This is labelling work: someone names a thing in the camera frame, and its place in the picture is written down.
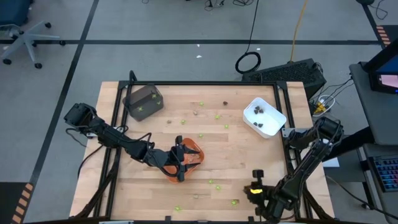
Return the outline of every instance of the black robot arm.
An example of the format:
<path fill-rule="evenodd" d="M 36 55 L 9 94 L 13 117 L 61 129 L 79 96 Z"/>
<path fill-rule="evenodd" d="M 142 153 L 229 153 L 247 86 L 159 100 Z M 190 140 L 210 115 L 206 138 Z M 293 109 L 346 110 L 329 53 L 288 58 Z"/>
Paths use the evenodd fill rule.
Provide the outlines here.
<path fill-rule="evenodd" d="M 177 136 L 175 146 L 170 151 L 154 149 L 155 143 L 150 142 L 151 133 L 139 139 L 131 139 L 124 132 L 120 132 L 105 123 L 97 116 L 95 108 L 84 103 L 76 103 L 64 117 L 67 124 L 74 127 L 76 131 L 87 136 L 94 133 L 98 141 L 106 147 L 123 147 L 124 150 L 135 161 L 146 163 L 148 166 L 158 167 L 165 175 L 176 177 L 179 182 L 184 181 L 184 173 L 192 166 L 198 164 L 183 165 L 184 154 L 198 154 L 197 151 L 189 149 L 181 144 L 182 136 Z M 175 166 L 177 172 L 171 174 L 164 169 L 164 166 Z"/>
<path fill-rule="evenodd" d="M 254 170 L 257 181 L 244 188 L 251 203 L 257 205 L 256 215 L 261 215 L 271 223 L 279 223 L 284 209 L 292 210 L 303 194 L 303 184 L 318 167 L 322 159 L 329 155 L 333 146 L 340 143 L 343 127 L 328 118 L 319 119 L 314 127 L 303 133 L 292 131 L 285 139 L 287 147 L 301 151 L 310 146 L 302 162 L 292 174 L 286 175 L 278 184 L 262 184 L 262 170 Z"/>

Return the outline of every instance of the white container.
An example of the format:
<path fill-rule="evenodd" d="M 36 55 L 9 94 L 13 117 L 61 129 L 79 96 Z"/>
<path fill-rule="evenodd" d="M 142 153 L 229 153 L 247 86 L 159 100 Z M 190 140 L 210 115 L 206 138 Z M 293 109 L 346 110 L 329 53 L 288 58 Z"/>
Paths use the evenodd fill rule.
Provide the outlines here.
<path fill-rule="evenodd" d="M 264 112 L 256 114 L 254 110 L 259 106 Z M 243 121 L 264 138 L 273 137 L 286 123 L 286 117 L 260 97 L 254 99 L 243 111 Z M 253 123 L 263 124 L 260 128 Z"/>

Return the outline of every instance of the wooden table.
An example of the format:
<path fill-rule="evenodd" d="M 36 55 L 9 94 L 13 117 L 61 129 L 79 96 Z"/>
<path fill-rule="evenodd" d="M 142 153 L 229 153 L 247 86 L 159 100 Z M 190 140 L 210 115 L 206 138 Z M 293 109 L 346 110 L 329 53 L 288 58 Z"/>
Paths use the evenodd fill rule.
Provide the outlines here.
<path fill-rule="evenodd" d="M 111 123 L 117 82 L 103 82 L 96 109 L 98 116 Z M 136 91 L 142 86 L 133 86 Z M 275 185 L 286 174 L 280 133 L 264 139 L 242 120 L 243 109 L 261 97 L 273 107 L 275 96 L 271 86 L 157 86 L 164 96 L 165 108 L 141 122 L 127 119 L 130 138 L 152 132 L 156 148 L 170 150 L 177 135 L 192 138 L 205 153 L 205 161 L 186 181 L 171 184 L 158 168 L 132 160 L 122 151 L 111 218 L 113 220 L 213 220 L 247 221 L 255 205 L 249 203 L 242 189 L 254 179 L 253 169 L 264 170 L 264 184 Z M 290 104 L 296 128 L 309 128 L 312 119 L 302 83 L 288 83 Z M 285 113 L 283 92 L 280 101 Z M 120 124 L 123 107 L 120 107 Z M 99 144 L 88 141 L 85 156 Z M 104 150 L 96 153 L 83 166 L 70 215 L 77 214 L 95 193 L 100 179 Z M 320 164 L 308 178 L 309 191 L 331 216 L 334 215 L 323 167 Z M 103 197 L 104 214 L 108 191 Z M 285 211 L 283 217 L 292 212 Z"/>

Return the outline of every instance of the orange striped tape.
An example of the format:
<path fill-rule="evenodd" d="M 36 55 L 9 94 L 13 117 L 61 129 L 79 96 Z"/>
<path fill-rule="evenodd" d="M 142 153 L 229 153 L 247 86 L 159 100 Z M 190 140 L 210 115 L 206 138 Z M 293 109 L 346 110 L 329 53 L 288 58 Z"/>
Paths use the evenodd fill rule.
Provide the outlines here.
<path fill-rule="evenodd" d="M 27 204 L 32 195 L 33 185 L 27 183 L 25 189 L 21 193 L 21 197 L 18 201 L 18 205 L 15 208 L 15 214 L 12 216 L 13 223 L 20 224 L 24 219 L 25 212 L 27 210 Z"/>

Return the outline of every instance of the office chair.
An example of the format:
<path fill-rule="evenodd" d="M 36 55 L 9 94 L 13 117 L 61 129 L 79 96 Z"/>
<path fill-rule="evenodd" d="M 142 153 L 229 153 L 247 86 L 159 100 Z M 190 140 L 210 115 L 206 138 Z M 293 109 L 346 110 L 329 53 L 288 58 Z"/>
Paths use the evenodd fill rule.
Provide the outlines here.
<path fill-rule="evenodd" d="M 21 30 L 21 25 L 28 20 L 27 13 L 31 3 L 33 3 L 33 0 L 0 0 L 0 30 L 6 31 L 6 34 L 15 40 L 0 56 L 2 62 L 6 65 L 12 63 L 7 57 L 19 47 L 25 45 L 35 68 L 40 69 L 42 68 L 42 64 L 36 62 L 35 53 L 33 51 L 33 47 L 37 46 L 34 41 L 60 39 L 59 36 L 35 34 L 35 32 L 43 27 L 48 29 L 51 28 L 51 23 L 49 22 L 42 21 L 26 31 Z M 60 40 L 59 44 L 64 46 L 66 43 Z"/>

